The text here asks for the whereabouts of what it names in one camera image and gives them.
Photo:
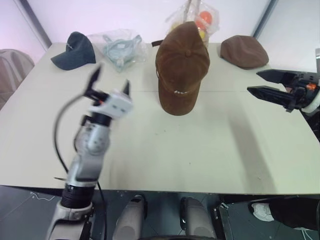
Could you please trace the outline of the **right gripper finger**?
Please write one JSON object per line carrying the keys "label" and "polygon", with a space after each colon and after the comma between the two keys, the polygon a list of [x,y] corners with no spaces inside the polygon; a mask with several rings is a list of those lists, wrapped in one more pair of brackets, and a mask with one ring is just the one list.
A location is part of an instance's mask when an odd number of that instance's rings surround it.
{"label": "right gripper finger", "polygon": [[257,99],[289,107],[295,104],[292,94],[269,86],[250,86],[247,90]]}
{"label": "right gripper finger", "polygon": [[262,70],[256,74],[267,82],[282,84],[284,87],[290,87],[296,76],[295,71],[279,69]]}

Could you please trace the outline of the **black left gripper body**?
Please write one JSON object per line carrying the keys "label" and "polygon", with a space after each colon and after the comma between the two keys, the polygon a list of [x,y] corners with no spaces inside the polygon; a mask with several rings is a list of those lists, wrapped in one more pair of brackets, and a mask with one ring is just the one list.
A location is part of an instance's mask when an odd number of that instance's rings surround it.
{"label": "black left gripper body", "polygon": [[94,89],[87,89],[84,92],[83,96],[93,101],[105,102],[109,97],[109,94],[102,91],[96,91]]}

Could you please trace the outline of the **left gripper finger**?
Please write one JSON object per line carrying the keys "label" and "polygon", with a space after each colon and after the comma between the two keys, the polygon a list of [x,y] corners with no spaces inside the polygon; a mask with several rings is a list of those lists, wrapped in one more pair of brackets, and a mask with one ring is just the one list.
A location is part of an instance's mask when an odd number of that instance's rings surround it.
{"label": "left gripper finger", "polygon": [[128,79],[125,80],[125,83],[124,83],[123,88],[121,90],[121,94],[126,98],[131,97],[131,83]]}
{"label": "left gripper finger", "polygon": [[89,78],[89,82],[88,82],[88,84],[87,84],[87,87],[86,87],[86,91],[87,91],[87,92],[93,90],[94,84],[95,84],[95,82],[96,82],[96,81],[98,80],[98,78],[99,78],[101,69],[102,69],[102,65],[100,64],[100,65],[97,67],[97,69],[92,73],[91,77]]}

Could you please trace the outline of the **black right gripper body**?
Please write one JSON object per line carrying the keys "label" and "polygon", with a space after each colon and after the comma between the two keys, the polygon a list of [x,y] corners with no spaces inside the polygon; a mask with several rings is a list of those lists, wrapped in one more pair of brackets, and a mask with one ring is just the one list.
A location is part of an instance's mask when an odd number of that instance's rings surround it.
{"label": "black right gripper body", "polygon": [[320,110],[320,74],[314,72],[295,71],[295,78],[289,88],[294,97],[294,104],[285,107],[291,113],[294,109],[304,113]]}

